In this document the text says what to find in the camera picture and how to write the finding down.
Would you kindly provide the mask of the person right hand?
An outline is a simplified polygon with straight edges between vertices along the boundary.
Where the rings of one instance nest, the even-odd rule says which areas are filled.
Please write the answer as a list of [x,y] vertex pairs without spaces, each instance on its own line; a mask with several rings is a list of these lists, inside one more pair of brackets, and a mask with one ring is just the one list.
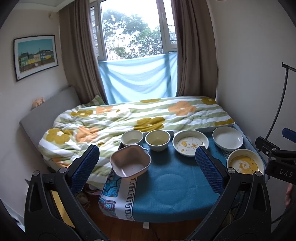
[[285,208],[290,208],[295,203],[295,185],[289,183],[285,193]]

